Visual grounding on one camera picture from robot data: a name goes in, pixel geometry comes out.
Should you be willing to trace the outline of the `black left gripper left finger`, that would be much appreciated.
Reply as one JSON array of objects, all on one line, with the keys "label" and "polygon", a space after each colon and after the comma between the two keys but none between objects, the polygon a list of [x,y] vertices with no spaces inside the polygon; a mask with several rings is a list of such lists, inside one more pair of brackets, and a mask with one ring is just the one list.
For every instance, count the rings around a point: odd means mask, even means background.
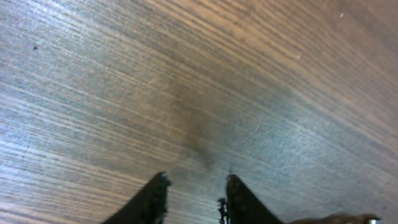
[{"label": "black left gripper left finger", "polygon": [[171,181],[156,173],[143,188],[103,224],[163,224],[167,214],[167,190]]}]

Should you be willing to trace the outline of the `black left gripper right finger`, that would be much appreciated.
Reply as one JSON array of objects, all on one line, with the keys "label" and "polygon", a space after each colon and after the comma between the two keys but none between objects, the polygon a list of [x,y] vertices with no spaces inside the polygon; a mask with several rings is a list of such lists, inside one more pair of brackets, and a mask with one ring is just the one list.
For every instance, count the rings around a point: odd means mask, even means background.
[{"label": "black left gripper right finger", "polygon": [[226,216],[230,224],[283,224],[236,175],[226,184]]}]

